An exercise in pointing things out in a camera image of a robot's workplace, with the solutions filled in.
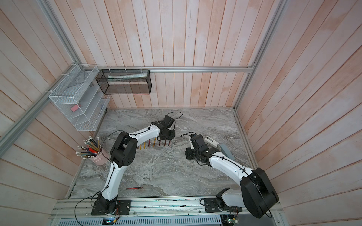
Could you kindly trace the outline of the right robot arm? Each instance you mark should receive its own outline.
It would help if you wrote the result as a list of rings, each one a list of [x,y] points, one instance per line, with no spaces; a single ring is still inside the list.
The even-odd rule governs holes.
[[[206,212],[232,212],[245,208],[256,218],[261,218],[279,201],[277,192],[266,172],[261,168],[251,169],[224,155],[218,148],[208,145],[202,135],[189,135],[190,147],[185,155],[200,166],[209,166],[224,173],[236,182],[240,189],[229,187],[215,198],[203,199]]]

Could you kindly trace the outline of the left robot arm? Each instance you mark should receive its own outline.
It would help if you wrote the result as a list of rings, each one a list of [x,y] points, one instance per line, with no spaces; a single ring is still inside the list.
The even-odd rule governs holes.
[[[96,213],[114,214],[117,204],[118,189],[127,167],[134,161],[137,148],[143,143],[156,139],[171,141],[175,138],[172,127],[175,119],[166,115],[162,120],[152,122],[148,127],[133,133],[121,132],[110,151],[110,171],[104,188],[94,203]]]

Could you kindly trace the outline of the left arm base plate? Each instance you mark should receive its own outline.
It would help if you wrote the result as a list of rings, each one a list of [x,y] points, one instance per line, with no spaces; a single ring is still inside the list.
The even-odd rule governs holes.
[[[96,201],[91,211],[92,216],[101,215],[128,215],[130,212],[131,200],[117,200],[114,206],[106,210]]]

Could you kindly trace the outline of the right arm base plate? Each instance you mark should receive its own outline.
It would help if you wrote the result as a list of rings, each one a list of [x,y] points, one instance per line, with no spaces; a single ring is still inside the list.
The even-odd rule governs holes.
[[[241,207],[227,206],[221,198],[202,198],[200,204],[205,207],[206,213],[216,212],[243,212]]]

